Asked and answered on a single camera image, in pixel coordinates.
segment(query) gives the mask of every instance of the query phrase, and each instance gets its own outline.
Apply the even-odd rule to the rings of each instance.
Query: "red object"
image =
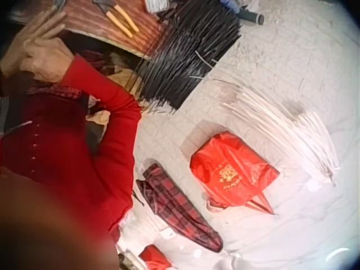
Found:
[[[43,183],[88,226],[113,232],[132,207],[133,147],[140,107],[121,86],[76,55],[62,82],[102,101],[111,112],[92,156],[84,109],[51,94],[28,96],[19,127],[1,139],[1,166]]]
[[[172,266],[164,254],[154,245],[147,246],[139,257],[146,263],[148,270],[166,270]]]
[[[193,154],[190,168],[210,196],[208,205],[222,209],[245,205],[274,214],[263,190],[279,172],[230,132],[208,140]],[[263,205],[253,199],[255,196]]]
[[[223,240],[211,228],[185,194],[157,164],[144,172],[145,181],[136,180],[152,211],[176,233],[209,249],[220,252]]]

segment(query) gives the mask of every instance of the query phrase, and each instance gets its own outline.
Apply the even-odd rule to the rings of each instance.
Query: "red plaid fabric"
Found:
[[[114,73],[114,65],[106,65],[107,59],[105,59],[106,57],[102,53],[94,51],[83,51],[81,56],[103,75],[110,75]],[[30,87],[27,93],[28,95],[50,94],[59,97],[70,98],[73,100],[77,100],[82,95],[80,90],[72,87],[65,87],[60,86],[57,83],[43,83],[39,81],[36,81],[35,85]]]
[[[145,181],[136,180],[141,194],[154,214],[162,218],[176,233],[209,249],[220,252],[223,240],[211,228],[185,194],[157,164],[143,174]]]

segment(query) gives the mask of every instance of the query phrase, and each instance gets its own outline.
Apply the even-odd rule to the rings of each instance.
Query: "red plastic bag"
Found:
[[[155,245],[147,246],[139,257],[146,263],[148,270],[166,270],[172,266]]]
[[[274,214],[263,190],[279,172],[229,131],[215,135],[193,154],[190,169],[210,196],[208,209],[245,205]]]

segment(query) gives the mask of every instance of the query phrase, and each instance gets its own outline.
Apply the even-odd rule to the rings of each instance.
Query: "bundle of black sticks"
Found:
[[[239,37],[239,18],[219,0],[187,1],[170,20],[151,60],[136,69],[143,82],[137,99],[178,110]]]

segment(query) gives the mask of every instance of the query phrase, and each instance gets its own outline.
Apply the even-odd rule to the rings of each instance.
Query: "hand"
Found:
[[[15,36],[8,51],[0,61],[0,69],[5,77],[10,77],[17,72],[22,60],[26,58],[23,48],[25,41],[39,37],[53,38],[65,28],[64,24],[57,25],[65,17],[66,13],[64,12],[60,12],[48,20],[55,11],[56,8],[53,7],[51,10],[41,12]]]
[[[36,39],[24,46],[30,58],[20,65],[20,70],[34,73],[34,79],[57,83],[68,70],[73,54],[60,38]]]

